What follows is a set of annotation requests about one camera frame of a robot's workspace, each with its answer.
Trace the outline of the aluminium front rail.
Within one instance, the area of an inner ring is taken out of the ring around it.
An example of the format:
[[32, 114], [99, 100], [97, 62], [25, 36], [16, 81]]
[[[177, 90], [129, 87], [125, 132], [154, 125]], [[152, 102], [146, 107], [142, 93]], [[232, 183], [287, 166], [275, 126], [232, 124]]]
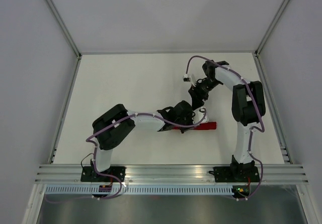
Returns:
[[[214, 183], [209, 174], [211, 165], [127, 165], [124, 181], [136, 185], [148, 184], [196, 184]], [[78, 184], [81, 182], [80, 165], [40, 165], [34, 183], [36, 184]], [[264, 165], [264, 185], [308, 184], [308, 177], [302, 165]]]

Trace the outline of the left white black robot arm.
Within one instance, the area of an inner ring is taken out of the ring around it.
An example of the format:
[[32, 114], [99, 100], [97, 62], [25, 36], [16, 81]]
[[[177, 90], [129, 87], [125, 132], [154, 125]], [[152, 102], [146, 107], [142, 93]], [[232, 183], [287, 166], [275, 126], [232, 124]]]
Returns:
[[100, 182], [110, 176], [111, 156], [116, 148], [129, 133], [137, 128], [150, 131], [169, 131], [174, 127], [186, 130], [187, 125], [194, 124], [195, 113], [192, 106], [181, 101], [174, 107], [166, 107], [149, 115], [134, 113], [124, 105], [117, 104], [101, 115], [92, 123], [95, 143], [98, 145], [92, 176]]

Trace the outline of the left aluminium frame post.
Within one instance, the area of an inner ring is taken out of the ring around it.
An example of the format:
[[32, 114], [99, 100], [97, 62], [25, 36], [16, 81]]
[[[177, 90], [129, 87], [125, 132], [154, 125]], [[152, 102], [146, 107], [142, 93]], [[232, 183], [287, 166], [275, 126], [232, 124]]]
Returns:
[[77, 59], [80, 59], [82, 54], [80, 52], [80, 50], [78, 49], [74, 39], [72, 38], [72, 35], [70, 34], [62, 16], [60, 15], [55, 3], [53, 0], [44, 0], [44, 2], [46, 3], [47, 7], [49, 8], [51, 14], [53, 15], [55, 21], [57, 22], [57, 24], [60, 27], [60, 30], [63, 34], [63, 36], [65, 37], [68, 45], [70, 46], [70, 48], [72, 49], [73, 53], [75, 54]]

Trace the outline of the aluminium frame post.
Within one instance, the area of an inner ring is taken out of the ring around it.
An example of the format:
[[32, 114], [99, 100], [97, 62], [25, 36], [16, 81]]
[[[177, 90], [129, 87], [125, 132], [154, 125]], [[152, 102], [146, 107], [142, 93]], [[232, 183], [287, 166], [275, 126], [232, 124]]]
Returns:
[[44, 0], [44, 2], [46, 3], [47, 7], [49, 8], [51, 14], [53, 15], [55, 21], [57, 22], [57, 24], [60, 27], [60, 30], [63, 34], [63, 36], [65, 37], [68, 45], [70, 46], [70, 48], [72, 49], [73, 53], [75, 54], [77, 59], [80, 59], [82, 54], [80, 52], [80, 50], [78, 49], [74, 39], [72, 38], [72, 35], [70, 34], [62, 16], [60, 15], [55, 3], [53, 0]]
[[269, 38], [271, 37], [274, 29], [276, 28], [277, 24], [281, 20], [283, 14], [285, 13], [288, 5], [290, 4], [291, 0], [282, 0], [280, 6], [278, 7], [272, 21], [270, 22], [267, 30], [265, 31], [264, 36], [262, 37], [258, 47], [254, 51], [254, 55], [258, 57], [260, 53], [263, 51], [265, 45], [267, 44]]

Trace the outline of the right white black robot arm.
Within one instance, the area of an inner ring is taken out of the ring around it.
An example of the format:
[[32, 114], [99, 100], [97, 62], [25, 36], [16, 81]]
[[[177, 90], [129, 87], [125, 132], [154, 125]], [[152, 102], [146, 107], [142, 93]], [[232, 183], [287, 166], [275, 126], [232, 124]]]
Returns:
[[188, 90], [194, 110], [201, 108], [209, 97], [209, 92], [218, 85], [224, 85], [232, 92], [231, 112], [237, 122], [237, 139], [231, 163], [227, 167], [214, 167], [210, 174], [215, 182], [259, 182], [257, 159], [252, 154], [255, 131], [264, 132], [262, 117], [266, 113], [263, 86], [260, 81], [248, 81], [234, 71], [228, 62], [207, 60], [202, 65], [206, 75], [195, 80], [186, 72], [185, 82], [190, 82]]

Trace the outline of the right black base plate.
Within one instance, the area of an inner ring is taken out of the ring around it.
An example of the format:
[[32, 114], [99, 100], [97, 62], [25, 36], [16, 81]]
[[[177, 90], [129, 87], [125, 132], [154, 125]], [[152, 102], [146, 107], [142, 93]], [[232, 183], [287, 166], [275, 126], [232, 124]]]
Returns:
[[215, 166], [212, 170], [216, 183], [258, 183], [260, 174], [257, 167], [251, 170], [233, 173], [228, 166]]

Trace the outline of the right aluminium frame post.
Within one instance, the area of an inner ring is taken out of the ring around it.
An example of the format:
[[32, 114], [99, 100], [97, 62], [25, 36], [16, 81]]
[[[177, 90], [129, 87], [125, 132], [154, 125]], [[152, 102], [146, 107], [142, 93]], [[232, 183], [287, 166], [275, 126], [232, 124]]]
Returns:
[[258, 57], [260, 53], [263, 51], [265, 45], [267, 44], [269, 38], [271, 37], [274, 29], [276, 28], [277, 24], [281, 20], [283, 14], [285, 13], [288, 5], [290, 4], [291, 0], [282, 0], [280, 6], [278, 7], [272, 21], [270, 22], [267, 30], [265, 31], [264, 36], [262, 37], [258, 47], [254, 51], [254, 55]]

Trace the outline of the red cloth napkin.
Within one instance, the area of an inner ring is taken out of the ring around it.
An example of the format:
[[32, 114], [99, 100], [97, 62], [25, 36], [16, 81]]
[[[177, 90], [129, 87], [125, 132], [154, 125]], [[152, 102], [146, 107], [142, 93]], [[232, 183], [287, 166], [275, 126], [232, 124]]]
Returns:
[[203, 122], [199, 125], [193, 125], [191, 127], [178, 127], [174, 126], [172, 127], [172, 130], [179, 130], [182, 132], [188, 131], [188, 130], [216, 130], [217, 129], [217, 122], [216, 121], [210, 121], [210, 122]]

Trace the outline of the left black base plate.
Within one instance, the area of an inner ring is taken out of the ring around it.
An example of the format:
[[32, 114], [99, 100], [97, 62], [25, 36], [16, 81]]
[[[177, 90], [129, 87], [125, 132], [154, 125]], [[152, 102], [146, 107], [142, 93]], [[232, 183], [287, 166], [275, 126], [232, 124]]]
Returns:
[[[111, 166], [108, 170], [102, 172], [102, 174], [113, 175], [117, 177], [121, 182], [124, 181], [125, 178], [125, 166]], [[95, 172], [93, 166], [83, 167], [81, 174], [81, 182], [116, 182], [116, 180], [112, 177], [102, 176]]]

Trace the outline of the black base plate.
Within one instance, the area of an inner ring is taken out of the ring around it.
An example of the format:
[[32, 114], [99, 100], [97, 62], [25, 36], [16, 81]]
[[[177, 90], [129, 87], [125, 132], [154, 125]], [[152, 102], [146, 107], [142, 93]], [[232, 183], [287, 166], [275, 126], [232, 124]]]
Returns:
[[212, 170], [216, 183], [258, 183], [260, 174], [257, 167], [251, 170], [233, 173], [228, 166], [215, 166]]
[[[117, 177], [121, 182], [124, 181], [125, 178], [125, 166], [111, 166], [108, 170], [102, 172], [102, 174], [113, 175]], [[116, 182], [116, 180], [112, 177], [102, 176], [95, 172], [93, 166], [83, 167], [81, 174], [81, 182]]]

